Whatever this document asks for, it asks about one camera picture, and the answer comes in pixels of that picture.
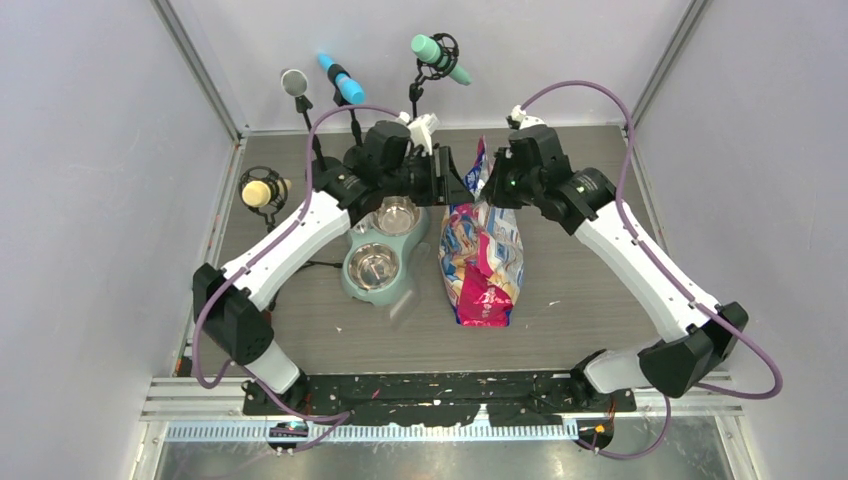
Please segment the colourful cat food bag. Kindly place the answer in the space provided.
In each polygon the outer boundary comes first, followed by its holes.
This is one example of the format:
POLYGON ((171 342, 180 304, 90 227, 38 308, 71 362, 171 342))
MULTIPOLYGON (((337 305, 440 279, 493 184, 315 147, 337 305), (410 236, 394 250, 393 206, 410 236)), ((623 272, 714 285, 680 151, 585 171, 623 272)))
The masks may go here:
POLYGON ((494 159, 480 137, 476 157, 462 177, 475 201, 448 206, 442 218, 438 259, 456 323, 505 328, 524 283, 524 249, 512 209, 483 200, 494 159))

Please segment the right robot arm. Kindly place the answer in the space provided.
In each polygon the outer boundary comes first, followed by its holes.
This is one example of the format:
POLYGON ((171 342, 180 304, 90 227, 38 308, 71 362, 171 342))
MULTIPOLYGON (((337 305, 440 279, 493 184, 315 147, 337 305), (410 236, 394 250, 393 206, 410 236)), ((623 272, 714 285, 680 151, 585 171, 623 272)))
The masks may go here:
POLYGON ((652 386, 680 398, 720 365, 749 317, 737 302, 724 305, 689 280, 664 252, 645 253, 649 237, 628 205, 615 202, 616 188, 595 168, 573 170, 556 131, 545 125, 514 131, 495 154, 481 195, 508 209, 537 207, 594 252, 647 312, 659 335, 653 344, 601 351, 578 364, 571 387, 574 403, 596 410, 611 392, 652 386))

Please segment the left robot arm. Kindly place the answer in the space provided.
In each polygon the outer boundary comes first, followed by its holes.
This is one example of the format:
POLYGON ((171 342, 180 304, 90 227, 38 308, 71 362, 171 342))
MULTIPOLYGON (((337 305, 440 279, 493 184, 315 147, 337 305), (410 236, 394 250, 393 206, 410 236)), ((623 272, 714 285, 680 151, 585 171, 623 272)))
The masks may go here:
POLYGON ((433 140, 438 126, 432 113, 380 121, 344 160, 329 158, 324 168, 309 161, 305 199, 285 221, 224 266, 205 263, 195 271, 196 333, 205 333, 264 384, 268 400, 280 412, 298 412, 307 398, 298 380, 300 368, 283 352, 262 315, 286 281, 393 197, 417 207, 471 201, 450 148, 433 140))

